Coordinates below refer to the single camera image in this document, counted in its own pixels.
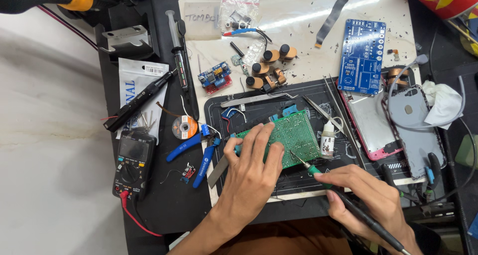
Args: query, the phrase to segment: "black rubber cap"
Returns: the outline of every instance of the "black rubber cap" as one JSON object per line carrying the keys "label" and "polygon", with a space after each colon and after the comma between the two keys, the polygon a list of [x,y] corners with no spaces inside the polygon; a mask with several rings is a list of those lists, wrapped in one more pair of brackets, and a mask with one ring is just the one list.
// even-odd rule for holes
{"label": "black rubber cap", "polygon": [[264,60],[270,60],[272,58],[272,52],[271,51],[265,51],[264,54],[262,55],[264,57]]}
{"label": "black rubber cap", "polygon": [[254,80],[254,77],[247,77],[246,78],[246,84],[248,86],[254,85],[255,82],[256,82],[256,80]]}
{"label": "black rubber cap", "polygon": [[287,54],[287,53],[290,51],[290,49],[291,49],[291,48],[289,47],[289,45],[287,45],[287,44],[282,44],[280,53],[281,53],[282,55]]}
{"label": "black rubber cap", "polygon": [[254,65],[252,65],[252,71],[254,71],[255,73],[258,73],[260,71],[260,64],[259,63],[255,63]]}

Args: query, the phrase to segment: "blue voltage regulator board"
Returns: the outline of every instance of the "blue voltage regulator board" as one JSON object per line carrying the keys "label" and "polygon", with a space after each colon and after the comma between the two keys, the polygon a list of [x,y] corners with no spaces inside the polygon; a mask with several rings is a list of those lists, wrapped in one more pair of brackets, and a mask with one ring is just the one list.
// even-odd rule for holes
{"label": "blue voltage regulator board", "polygon": [[384,22],[346,20],[339,90],[379,93],[386,27]]}

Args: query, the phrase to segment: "paper label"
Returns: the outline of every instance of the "paper label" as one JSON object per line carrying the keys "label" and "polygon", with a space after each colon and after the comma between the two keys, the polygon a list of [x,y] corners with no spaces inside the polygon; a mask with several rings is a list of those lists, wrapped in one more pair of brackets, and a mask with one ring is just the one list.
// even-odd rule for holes
{"label": "paper label", "polygon": [[162,76],[163,68],[151,66],[151,65],[144,65],[144,75]]}
{"label": "paper label", "polygon": [[322,136],[320,138],[320,151],[323,155],[333,155],[334,154],[334,141],[335,138]]}

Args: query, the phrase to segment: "solder wire spool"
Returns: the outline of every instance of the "solder wire spool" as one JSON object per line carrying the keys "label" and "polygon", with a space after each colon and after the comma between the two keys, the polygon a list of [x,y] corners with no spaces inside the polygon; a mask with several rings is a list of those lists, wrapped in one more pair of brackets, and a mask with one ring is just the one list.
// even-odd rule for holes
{"label": "solder wire spool", "polygon": [[179,139],[188,139],[197,132],[197,122],[187,115],[177,117],[172,125],[173,134]]}

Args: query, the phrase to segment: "multimeter dial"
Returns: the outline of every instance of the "multimeter dial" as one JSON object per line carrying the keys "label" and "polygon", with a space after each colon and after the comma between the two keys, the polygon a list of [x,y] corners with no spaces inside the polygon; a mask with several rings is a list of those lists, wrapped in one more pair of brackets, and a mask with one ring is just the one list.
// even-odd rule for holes
{"label": "multimeter dial", "polygon": [[140,177],[138,169],[128,164],[124,165],[121,168],[120,175],[121,179],[128,184],[135,183]]}

